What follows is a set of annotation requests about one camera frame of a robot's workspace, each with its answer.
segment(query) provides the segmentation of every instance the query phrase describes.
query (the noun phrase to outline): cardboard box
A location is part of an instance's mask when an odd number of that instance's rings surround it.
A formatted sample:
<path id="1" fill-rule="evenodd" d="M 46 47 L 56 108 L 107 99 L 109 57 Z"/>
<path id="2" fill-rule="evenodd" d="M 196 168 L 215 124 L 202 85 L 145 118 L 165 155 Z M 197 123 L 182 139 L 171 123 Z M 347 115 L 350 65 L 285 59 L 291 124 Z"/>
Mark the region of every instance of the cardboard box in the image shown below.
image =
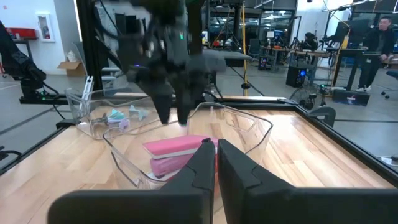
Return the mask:
<path id="1" fill-rule="evenodd" d="M 65 69 L 68 76 L 85 76 L 86 70 L 81 62 L 61 62 L 58 69 Z"/>

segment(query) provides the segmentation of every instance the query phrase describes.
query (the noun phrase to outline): light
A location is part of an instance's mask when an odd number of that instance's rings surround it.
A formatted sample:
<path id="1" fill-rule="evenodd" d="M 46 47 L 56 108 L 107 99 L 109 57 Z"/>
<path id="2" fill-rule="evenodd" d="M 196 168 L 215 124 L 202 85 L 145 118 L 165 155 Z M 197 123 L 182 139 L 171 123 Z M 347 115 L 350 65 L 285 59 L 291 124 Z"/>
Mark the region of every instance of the light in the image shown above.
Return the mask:
<path id="1" fill-rule="evenodd" d="M 268 4 L 268 3 L 272 2 L 272 1 L 274 1 L 274 0 L 265 0 L 264 2 L 261 1 L 260 4 L 258 4 L 257 6 L 254 6 L 254 9 L 259 9 L 259 8 L 263 7 L 263 5 Z"/>
<path id="2" fill-rule="evenodd" d="M 360 5 L 360 4 L 364 4 L 364 3 L 367 3 L 367 2 L 373 2 L 373 1 L 377 1 L 377 0 L 362 0 L 362 1 L 351 3 L 351 4 L 345 4 L 345 5 L 342 5 L 340 7 L 337 7 L 336 9 L 329 9 L 329 10 L 332 11 L 332 12 L 333 11 L 342 11 L 342 10 L 351 8 L 353 6 L 357 6 L 357 5 Z M 327 11 L 328 11 L 328 9 L 323 9 L 322 10 L 322 12 L 327 12 Z"/>
<path id="3" fill-rule="evenodd" d="M 301 77 L 304 77 L 306 73 L 307 73 L 307 72 L 306 72 L 305 70 L 301 70 L 301 71 L 300 71 L 300 76 L 301 76 Z"/>

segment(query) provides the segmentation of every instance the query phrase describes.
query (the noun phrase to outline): person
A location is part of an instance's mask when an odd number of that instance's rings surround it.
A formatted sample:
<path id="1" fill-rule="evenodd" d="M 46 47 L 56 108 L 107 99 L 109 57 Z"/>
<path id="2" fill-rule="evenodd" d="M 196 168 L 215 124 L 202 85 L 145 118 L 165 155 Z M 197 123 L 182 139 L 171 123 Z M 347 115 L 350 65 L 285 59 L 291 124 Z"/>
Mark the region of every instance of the person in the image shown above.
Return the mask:
<path id="1" fill-rule="evenodd" d="M 315 35 L 308 32 L 305 34 L 305 40 L 302 44 L 304 50 L 311 50 L 314 51 L 318 48 L 318 43 L 315 40 Z"/>
<path id="2" fill-rule="evenodd" d="M 394 48 L 394 33 L 391 29 L 391 18 L 385 16 L 381 18 L 378 29 L 373 29 L 363 41 L 364 49 L 381 52 L 380 57 L 374 58 L 370 61 L 367 68 L 365 65 L 369 62 L 366 60 L 363 63 L 361 77 L 359 78 L 359 86 L 356 91 L 370 91 L 371 85 L 376 77 L 376 73 L 381 67 L 381 63 L 385 61 L 391 54 Z"/>

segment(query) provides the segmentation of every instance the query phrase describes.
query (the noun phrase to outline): computer tower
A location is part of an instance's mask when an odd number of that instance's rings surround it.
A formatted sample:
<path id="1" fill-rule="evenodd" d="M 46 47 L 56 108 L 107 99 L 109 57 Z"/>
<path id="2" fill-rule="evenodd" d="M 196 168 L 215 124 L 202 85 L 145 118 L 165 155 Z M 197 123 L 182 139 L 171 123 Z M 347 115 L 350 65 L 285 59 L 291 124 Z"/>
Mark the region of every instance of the computer tower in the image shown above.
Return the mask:
<path id="1" fill-rule="evenodd" d="M 307 69 L 289 66 L 286 77 L 286 85 L 294 88 L 301 87 L 304 84 Z"/>

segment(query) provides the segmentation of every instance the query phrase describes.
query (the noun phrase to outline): metal pole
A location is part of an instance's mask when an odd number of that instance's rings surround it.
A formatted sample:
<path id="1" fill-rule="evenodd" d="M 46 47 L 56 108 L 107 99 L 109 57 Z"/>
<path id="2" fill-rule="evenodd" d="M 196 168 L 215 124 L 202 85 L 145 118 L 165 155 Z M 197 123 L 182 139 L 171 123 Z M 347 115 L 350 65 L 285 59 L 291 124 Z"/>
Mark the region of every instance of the metal pole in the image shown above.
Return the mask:
<path id="1" fill-rule="evenodd" d="M 257 28 L 257 38 L 260 40 L 261 40 L 261 38 L 260 38 L 261 19 L 262 19 L 262 12 L 260 13 L 260 16 L 259 16 L 259 23 L 258 23 L 258 28 Z"/>
<path id="2" fill-rule="evenodd" d="M 101 67 L 98 55 L 98 46 L 95 40 L 94 23 L 94 1 L 76 0 L 79 14 L 81 38 L 86 58 L 87 76 L 94 77 L 93 90 L 102 90 Z"/>
<path id="3" fill-rule="evenodd" d="M 207 35 L 209 35 L 210 28 L 210 0 L 206 0 L 206 25 L 205 30 L 207 31 Z"/>
<path id="4" fill-rule="evenodd" d="M 233 34 L 234 34 L 235 38 L 237 38 L 237 39 L 239 37 L 239 25 L 240 25 L 240 23 L 241 23 L 241 5 L 240 4 L 236 4 L 235 5 L 235 11 L 234 11 L 234 30 L 233 30 Z M 237 50 L 237 49 L 238 49 L 238 45 L 237 44 L 233 44 L 232 50 Z"/>
<path id="5" fill-rule="evenodd" d="M 297 40 L 299 40 L 300 26 L 301 26 L 301 16 L 298 16 L 298 27 L 297 27 L 297 34 L 296 34 Z"/>
<path id="6" fill-rule="evenodd" d="M 323 35 L 323 37 L 325 38 L 327 33 L 328 33 L 328 28 L 329 28 L 329 22 L 330 22 L 330 16 L 331 16 L 331 12 L 329 11 L 329 15 L 328 15 L 328 22 L 326 22 L 326 28 L 325 28 L 325 33 Z M 322 47 L 321 50 L 323 50 L 323 46 L 325 46 L 325 41 L 322 42 Z"/>

